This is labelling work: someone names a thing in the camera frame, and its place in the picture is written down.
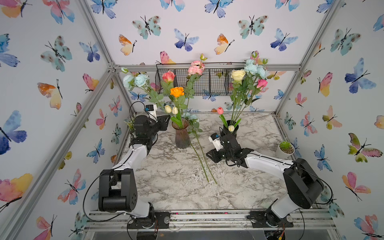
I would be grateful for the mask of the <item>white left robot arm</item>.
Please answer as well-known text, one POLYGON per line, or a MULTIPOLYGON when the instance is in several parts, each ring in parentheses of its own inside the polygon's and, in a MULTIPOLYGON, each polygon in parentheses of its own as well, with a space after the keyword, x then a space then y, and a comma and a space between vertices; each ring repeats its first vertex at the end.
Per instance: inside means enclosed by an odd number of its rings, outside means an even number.
POLYGON ((136 219, 155 219, 153 205, 139 198, 135 171, 155 144, 158 132, 167 130, 170 118, 168 115, 159 116, 156 120, 144 115, 135 117, 127 154, 116 166, 101 172, 100 211, 126 213, 136 219))

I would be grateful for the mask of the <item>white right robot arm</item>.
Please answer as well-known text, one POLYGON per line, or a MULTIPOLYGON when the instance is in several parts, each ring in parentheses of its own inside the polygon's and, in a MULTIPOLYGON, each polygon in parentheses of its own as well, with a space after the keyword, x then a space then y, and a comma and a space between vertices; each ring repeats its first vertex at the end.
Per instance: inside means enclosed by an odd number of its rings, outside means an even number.
POLYGON ((325 186, 304 159, 295 161, 278 159, 250 149, 242 148, 232 134, 209 136, 214 149, 206 153, 213 162, 226 161, 229 167, 237 166, 263 171, 285 182, 287 193, 275 200, 264 213, 270 226, 277 226, 292 212, 310 209, 325 186))

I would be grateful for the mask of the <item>light blue flower stem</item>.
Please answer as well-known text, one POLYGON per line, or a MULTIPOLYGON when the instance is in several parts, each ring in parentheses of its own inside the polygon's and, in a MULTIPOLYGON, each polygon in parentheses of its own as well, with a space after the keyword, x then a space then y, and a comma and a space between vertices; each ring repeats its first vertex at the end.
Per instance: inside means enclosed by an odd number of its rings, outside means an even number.
POLYGON ((200 141, 200 134, 203 132, 203 130, 200 127, 199 118, 197 117, 197 115, 193 115, 190 112, 183 113, 182 117, 185 120, 187 120, 187 122, 189 124, 189 126, 187 127, 188 134, 190 136, 192 136, 193 139, 196 140, 196 142, 197 142, 195 145, 192 144, 192 148, 193 148, 196 156, 198 157, 198 159, 200 161, 200 164, 201 164, 201 167, 203 169, 203 172, 204 172, 204 175, 205 175, 207 182, 210 181, 210 179, 208 177, 208 174, 210 174, 214 183, 218 184, 218 182, 217 182, 216 178, 214 177, 214 175, 211 171, 211 168, 208 164, 206 155, 203 151, 203 146, 202 146, 201 141, 200 141))
POLYGON ((171 83, 165 83, 163 79, 161 80, 161 88, 163 89, 162 93, 159 93, 156 89, 154 89, 151 86, 150 83, 150 77, 146 74, 130 74, 128 72, 127 68, 122 68, 122 72, 126 73, 127 75, 124 77, 124 86, 128 90, 133 90, 134 88, 139 88, 143 90, 148 96, 149 101, 151 103, 156 104, 160 109, 165 112, 164 107, 166 105, 177 107, 179 110, 179 113, 177 115, 173 114, 166 114, 171 116, 171 121, 177 124, 178 126, 182 127, 182 114, 185 112, 189 112, 189 103, 190 100, 194 98, 195 95, 195 89, 194 85, 195 83, 201 78, 199 75, 187 75, 187 83, 186 86, 184 86, 185 95, 181 96, 179 98, 174 98, 171 96, 170 90, 172 88, 177 87, 175 84, 176 81, 176 74, 175 74, 175 80, 171 83))

